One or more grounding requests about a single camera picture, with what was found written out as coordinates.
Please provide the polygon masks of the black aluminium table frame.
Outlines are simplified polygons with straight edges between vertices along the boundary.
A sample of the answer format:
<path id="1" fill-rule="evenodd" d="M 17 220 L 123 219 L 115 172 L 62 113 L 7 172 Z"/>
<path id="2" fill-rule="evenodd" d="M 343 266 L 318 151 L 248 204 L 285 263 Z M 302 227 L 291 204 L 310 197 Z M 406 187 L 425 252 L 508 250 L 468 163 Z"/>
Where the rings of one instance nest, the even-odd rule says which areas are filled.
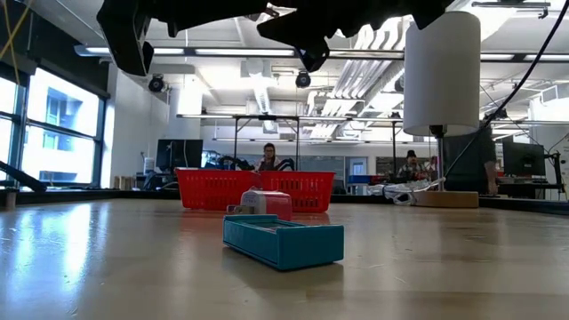
<path id="1" fill-rule="evenodd" d="M 26 173 L 0 161 L 0 172 L 13 177 L 21 182 L 22 185 L 32 188 L 30 192 L 19 192 L 14 188 L 6 188 L 0 182 L 0 207 L 8 205 L 9 195 L 14 195 L 15 204 L 51 204 L 74 201 L 87 201 L 95 199 L 110 198 L 139 198 L 139 199 L 168 199 L 180 200 L 180 190 L 177 187 L 173 191 L 123 191 L 119 189 L 95 189 L 87 191 L 49 191 L 47 185 Z M 387 194 L 381 192 L 377 196 L 343 196 L 335 195 L 332 192 L 331 204 L 392 204 L 393 201 L 387 198 Z"/>

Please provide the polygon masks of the long ceiling light strip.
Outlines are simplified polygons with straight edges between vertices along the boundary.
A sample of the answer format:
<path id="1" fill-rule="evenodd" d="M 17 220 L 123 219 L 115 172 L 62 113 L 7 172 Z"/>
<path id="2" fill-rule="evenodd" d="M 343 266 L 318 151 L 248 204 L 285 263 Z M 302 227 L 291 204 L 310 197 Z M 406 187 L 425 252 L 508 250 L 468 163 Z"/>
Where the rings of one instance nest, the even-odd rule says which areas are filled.
<path id="1" fill-rule="evenodd" d="M 362 122 L 403 122 L 403 118 L 389 117 L 350 117 L 350 116 L 285 116 L 285 115 L 182 115 L 178 114 L 177 118 L 192 119 L 257 119 L 257 120 L 293 120 L 293 121 L 362 121 Z"/>
<path id="2" fill-rule="evenodd" d="M 106 47 L 76 45 L 74 50 L 82 57 L 109 57 Z M 293 49 L 220 48 L 220 47 L 156 47 L 157 57 L 207 57 L 207 58 L 271 58 L 292 59 L 298 55 Z M 537 57 L 527 52 L 481 52 L 483 63 L 529 63 Z M 331 60 L 404 60 L 405 52 L 396 50 L 330 50 Z"/>

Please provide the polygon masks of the large office window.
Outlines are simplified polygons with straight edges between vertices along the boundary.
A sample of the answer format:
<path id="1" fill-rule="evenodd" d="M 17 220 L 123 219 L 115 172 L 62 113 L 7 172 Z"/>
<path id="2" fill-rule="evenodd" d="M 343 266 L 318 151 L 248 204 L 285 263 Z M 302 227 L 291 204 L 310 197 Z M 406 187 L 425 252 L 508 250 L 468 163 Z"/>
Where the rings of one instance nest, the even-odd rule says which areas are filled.
<path id="1" fill-rule="evenodd" d="M 43 70 L 27 87 L 0 77 L 0 161 L 55 184 L 90 184 L 102 100 Z"/>

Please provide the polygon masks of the black background rig frame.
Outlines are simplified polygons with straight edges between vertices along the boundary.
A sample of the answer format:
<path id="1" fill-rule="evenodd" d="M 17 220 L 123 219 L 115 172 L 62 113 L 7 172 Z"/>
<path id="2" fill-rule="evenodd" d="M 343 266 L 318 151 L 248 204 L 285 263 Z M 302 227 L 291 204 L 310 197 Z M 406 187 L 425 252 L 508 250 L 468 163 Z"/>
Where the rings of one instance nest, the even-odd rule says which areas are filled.
<path id="1" fill-rule="evenodd" d="M 271 116 L 271 115 L 260 115 L 260 116 L 234 116 L 235 118 L 235 131 L 234 131 L 234 156 L 229 159 L 231 162 L 230 168 L 232 170 L 239 171 L 295 171 L 296 164 L 291 158 L 278 159 L 276 155 L 276 146 L 273 142 L 267 142 L 263 146 L 262 157 L 258 163 L 249 164 L 245 160 L 241 160 L 236 156 L 237 152 L 237 138 L 241 130 L 239 125 L 239 120 L 246 118 L 248 121 L 256 118 L 261 121 L 276 121 L 276 120 L 295 120 L 297 123 L 296 131 L 300 129 L 300 120 L 298 117 L 293 116 Z"/>

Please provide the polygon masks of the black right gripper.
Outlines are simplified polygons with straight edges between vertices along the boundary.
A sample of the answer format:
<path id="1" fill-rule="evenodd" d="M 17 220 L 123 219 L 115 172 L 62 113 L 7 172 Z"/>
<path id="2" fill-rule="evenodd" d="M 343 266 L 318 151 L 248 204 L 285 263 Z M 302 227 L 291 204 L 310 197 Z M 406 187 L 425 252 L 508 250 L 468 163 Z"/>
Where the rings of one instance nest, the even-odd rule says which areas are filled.
<path id="1" fill-rule="evenodd" d="M 399 0 L 270 0 L 275 6 L 293 8 L 286 15 L 257 26 L 267 39 L 301 49 L 308 72 L 318 71 L 329 57 L 325 39 L 339 29 L 353 36 L 364 25 L 379 28 L 401 11 Z"/>

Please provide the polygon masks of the person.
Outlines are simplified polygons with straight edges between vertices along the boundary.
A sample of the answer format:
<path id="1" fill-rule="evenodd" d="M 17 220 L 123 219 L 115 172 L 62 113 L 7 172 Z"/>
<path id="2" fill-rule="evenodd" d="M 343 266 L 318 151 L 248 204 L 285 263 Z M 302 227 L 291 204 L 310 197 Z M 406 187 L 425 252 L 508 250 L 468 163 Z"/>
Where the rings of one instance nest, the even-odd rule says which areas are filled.
<path id="1" fill-rule="evenodd" d="M 405 180 L 425 180 L 428 172 L 425 167 L 419 163 L 418 157 L 414 150 L 408 150 L 406 154 L 406 163 L 401 166 L 397 172 L 399 179 Z"/>
<path id="2" fill-rule="evenodd" d="M 272 143 L 267 143 L 263 147 L 263 156 L 255 165 L 256 172 L 280 171 L 284 165 L 276 156 L 276 148 Z"/>
<path id="3" fill-rule="evenodd" d="M 496 149 L 492 129 L 451 136 L 444 141 L 445 189 L 496 195 Z"/>

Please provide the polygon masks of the pink white tape dispenser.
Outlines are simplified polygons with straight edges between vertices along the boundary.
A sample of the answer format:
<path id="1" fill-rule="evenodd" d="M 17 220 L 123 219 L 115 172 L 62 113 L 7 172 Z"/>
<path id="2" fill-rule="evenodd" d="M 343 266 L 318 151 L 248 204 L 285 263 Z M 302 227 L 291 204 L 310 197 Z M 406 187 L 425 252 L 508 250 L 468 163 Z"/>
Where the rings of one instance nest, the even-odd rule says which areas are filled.
<path id="1" fill-rule="evenodd" d="M 280 220 L 291 220 L 293 203 L 283 192 L 250 189 L 241 195 L 240 204 L 227 207 L 227 214 L 276 215 Z"/>

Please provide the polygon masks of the teal rectangular box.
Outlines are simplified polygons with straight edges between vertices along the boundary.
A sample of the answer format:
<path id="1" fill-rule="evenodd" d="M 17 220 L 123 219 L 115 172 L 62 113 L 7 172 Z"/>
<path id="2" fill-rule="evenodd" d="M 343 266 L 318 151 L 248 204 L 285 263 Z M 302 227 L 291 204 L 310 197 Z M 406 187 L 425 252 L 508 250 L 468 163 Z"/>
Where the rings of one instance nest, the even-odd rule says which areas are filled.
<path id="1" fill-rule="evenodd" d="M 244 255 L 288 271 L 344 258 L 342 225 L 304 225 L 276 215 L 227 215 L 222 242 Z"/>

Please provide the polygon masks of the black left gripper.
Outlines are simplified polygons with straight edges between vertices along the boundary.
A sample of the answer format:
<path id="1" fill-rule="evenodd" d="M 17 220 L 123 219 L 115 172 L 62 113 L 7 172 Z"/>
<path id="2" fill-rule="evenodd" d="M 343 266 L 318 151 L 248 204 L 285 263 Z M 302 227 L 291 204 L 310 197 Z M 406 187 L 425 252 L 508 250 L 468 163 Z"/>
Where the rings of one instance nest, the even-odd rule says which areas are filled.
<path id="1" fill-rule="evenodd" d="M 263 12 L 268 0 L 104 0 L 96 20 L 117 67 L 146 76 L 154 49 L 145 40 L 151 18 L 167 24 L 168 36 L 217 20 Z"/>

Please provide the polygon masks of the black computer monitor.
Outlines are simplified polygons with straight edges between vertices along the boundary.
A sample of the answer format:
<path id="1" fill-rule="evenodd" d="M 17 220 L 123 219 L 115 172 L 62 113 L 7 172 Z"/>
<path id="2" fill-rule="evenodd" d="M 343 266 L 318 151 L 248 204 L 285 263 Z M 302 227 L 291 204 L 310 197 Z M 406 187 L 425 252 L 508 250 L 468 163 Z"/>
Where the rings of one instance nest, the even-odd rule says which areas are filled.
<path id="1" fill-rule="evenodd" d="M 202 140 L 159 140 L 156 167 L 161 172 L 174 172 L 175 168 L 200 168 L 202 152 Z"/>
<path id="2" fill-rule="evenodd" d="M 544 176 L 545 152 L 542 145 L 506 142 L 502 145 L 504 172 L 516 176 Z"/>

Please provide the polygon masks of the white cylindrical lamp shade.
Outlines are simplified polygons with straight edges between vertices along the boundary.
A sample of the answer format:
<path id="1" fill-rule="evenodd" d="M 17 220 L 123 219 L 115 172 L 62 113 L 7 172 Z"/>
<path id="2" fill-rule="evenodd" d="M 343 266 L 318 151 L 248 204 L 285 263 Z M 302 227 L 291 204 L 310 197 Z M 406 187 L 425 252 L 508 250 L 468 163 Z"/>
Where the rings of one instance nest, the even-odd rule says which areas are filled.
<path id="1" fill-rule="evenodd" d="M 437 179 L 409 193 L 414 206 L 474 209 L 478 195 L 445 190 L 444 139 L 479 126 L 479 18 L 446 12 L 425 28 L 412 24 L 405 39 L 404 133 L 437 139 Z"/>

